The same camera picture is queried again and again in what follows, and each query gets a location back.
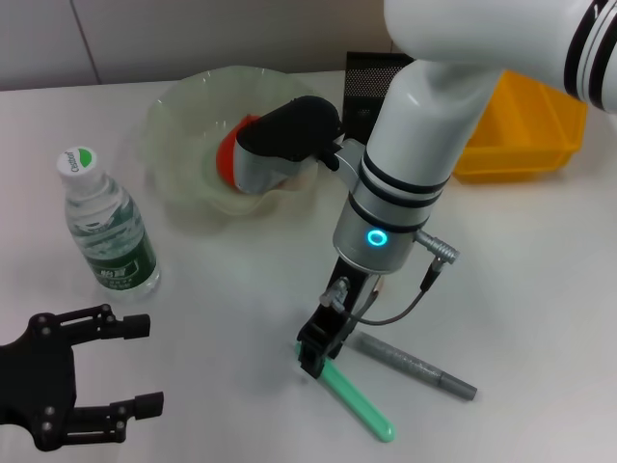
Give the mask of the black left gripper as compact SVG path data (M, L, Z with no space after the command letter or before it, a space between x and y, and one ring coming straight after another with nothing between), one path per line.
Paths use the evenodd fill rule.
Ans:
M1 347L1 423L28 431L40 451L65 445L123 443L127 422L162 415L162 392L106 406L76 407L70 345L147 338L148 314L118 318L109 304L69 313L38 313L16 340Z

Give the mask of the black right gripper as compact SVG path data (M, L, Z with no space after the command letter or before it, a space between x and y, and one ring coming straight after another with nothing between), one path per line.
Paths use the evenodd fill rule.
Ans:
M376 299L381 276L366 273L338 258L312 321L300 330L298 360L301 368L318 379L326 358L335 359L348 334Z

